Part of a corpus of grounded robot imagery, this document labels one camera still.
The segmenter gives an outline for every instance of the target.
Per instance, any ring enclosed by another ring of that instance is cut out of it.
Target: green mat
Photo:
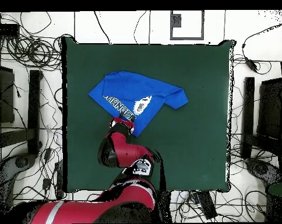
[[[189,103],[177,110],[163,105],[141,135],[131,138],[133,144],[159,151],[167,189],[228,190],[225,162],[233,41],[219,45],[109,45],[77,44],[64,38],[62,43],[67,68],[67,192],[106,190],[121,172],[98,164],[98,147],[112,116],[88,95],[112,71],[170,83],[183,88],[188,97]],[[160,166],[156,164],[151,182],[159,188]]]

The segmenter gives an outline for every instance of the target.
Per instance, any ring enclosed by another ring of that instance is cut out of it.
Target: blue t-shirt
[[[111,72],[89,96],[113,117],[135,116],[133,135],[138,137],[165,103],[177,109],[188,102],[183,89],[136,73]]]

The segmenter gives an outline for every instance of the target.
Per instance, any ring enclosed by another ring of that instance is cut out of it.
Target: gray stripe
[[[45,224],[52,224],[55,218],[55,215],[57,213],[57,211],[59,210],[59,208],[61,207],[61,205],[63,204],[63,201],[60,201],[59,203],[57,203],[54,208],[51,210],[50,214],[48,215],[47,221],[45,222]]]

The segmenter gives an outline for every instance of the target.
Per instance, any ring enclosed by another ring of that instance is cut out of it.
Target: white floor
[[[42,37],[58,37],[63,34],[71,34],[74,36],[79,43],[107,43],[107,38],[101,31],[96,17],[93,12],[49,12],[51,17],[51,24],[39,34]],[[263,11],[263,10],[207,10],[205,12],[205,39],[203,41],[170,41],[170,11],[156,11],[151,12],[140,10],[137,12],[97,12],[99,21],[102,28],[106,32],[111,43],[148,43],[149,42],[149,31],[150,31],[150,43],[161,43],[161,44],[218,44],[223,39],[232,39],[237,41],[237,45],[234,49],[235,58],[239,58],[242,54],[242,43],[250,35],[264,30],[267,27],[282,23],[282,13]],[[142,16],[139,21],[138,27],[135,30],[138,19]],[[15,18],[20,23],[20,13],[3,13],[2,23],[11,23],[10,20]],[[38,32],[50,23],[50,19],[46,12],[30,12],[22,13],[23,26],[31,33]],[[54,39],[44,38],[44,40],[53,43]],[[7,53],[5,47],[1,52],[0,64],[2,66],[12,68],[15,73],[15,84],[20,87],[19,92],[21,98],[18,98],[15,90],[15,101],[14,105],[19,110],[25,123],[27,123],[27,108],[28,108],[28,73],[24,65],[19,64],[16,61],[8,61],[6,59],[12,59]],[[243,81],[247,76],[255,77],[255,99],[259,98],[259,86],[262,81],[279,78],[281,77],[280,62],[282,61],[282,27],[276,28],[269,32],[264,32],[260,35],[253,36],[248,39],[245,47],[245,55],[253,60],[261,61],[273,61],[272,69],[265,75],[258,75],[248,69],[245,64],[238,64],[234,68],[235,88],[233,91],[233,121],[232,121],[232,133],[241,133],[241,118],[242,118],[242,90]],[[266,72],[269,69],[268,62],[260,62],[261,69],[260,73]],[[54,169],[54,163],[63,159],[61,150],[62,136],[62,114],[58,110],[53,93],[61,88],[61,72],[55,71],[44,71],[44,79],[41,81],[41,122],[40,122],[40,139],[44,146],[48,140],[48,147],[51,144],[51,148],[56,149],[57,153],[53,160],[46,165],[46,170],[51,177]],[[62,101],[61,90],[57,93],[57,100]],[[254,131],[256,132],[257,126],[257,110],[258,101],[255,101],[255,126]],[[15,122],[13,124],[2,124],[0,132],[6,132],[15,130],[17,128],[23,128],[20,117],[15,112]],[[231,140],[231,146],[238,144],[239,142],[233,138]],[[4,158],[9,152],[17,145],[12,145],[0,150],[0,159]],[[23,144],[14,149],[10,155],[15,155],[19,152],[26,151],[26,144]],[[256,155],[258,150],[252,152],[252,156]],[[264,153],[262,156],[268,157],[272,154]],[[239,161],[238,157],[233,157],[234,162]],[[272,158],[271,163],[278,166],[277,159]],[[14,194],[18,194],[26,186],[34,186],[37,192],[44,194],[42,190],[43,178],[46,177],[45,171],[43,175],[40,172],[39,159],[36,164],[30,170],[20,173],[18,175],[18,181],[15,183]],[[249,214],[245,209],[244,197],[247,193],[253,190],[261,192],[265,191],[262,182],[246,171],[245,164],[240,161],[236,164],[231,165],[230,168],[230,182],[231,189],[227,193],[211,192],[214,203],[217,208],[217,212],[222,216],[218,216],[216,221],[239,221],[239,222],[251,222],[253,220],[257,222],[264,221],[264,216],[260,213],[260,209],[265,211],[266,209],[266,198],[258,193],[252,192],[247,197],[247,204],[251,204],[248,207]],[[71,200],[87,200],[90,194],[98,193],[94,191],[78,191],[73,194],[69,194],[66,199]],[[173,221],[176,222],[214,222],[213,220],[207,221],[203,216],[201,210],[197,205],[187,204],[188,192],[172,193],[171,210]],[[52,187],[50,192],[47,193],[47,197],[55,199],[54,188]],[[89,197],[89,200],[95,198],[96,195]],[[25,188],[20,195],[16,197],[14,203],[17,204],[20,201],[29,201],[32,198],[34,200],[42,199],[34,190]]]

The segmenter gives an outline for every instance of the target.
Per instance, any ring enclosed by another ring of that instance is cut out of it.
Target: white graphic on shirt
[[[148,106],[148,104],[151,101],[152,96],[147,96],[145,98],[142,98],[141,100],[135,101],[133,112],[136,115],[140,115],[143,113],[144,109]]]
[[[124,117],[127,120],[131,120],[131,118],[136,116],[116,97],[112,96],[103,96],[117,111],[124,114]]]

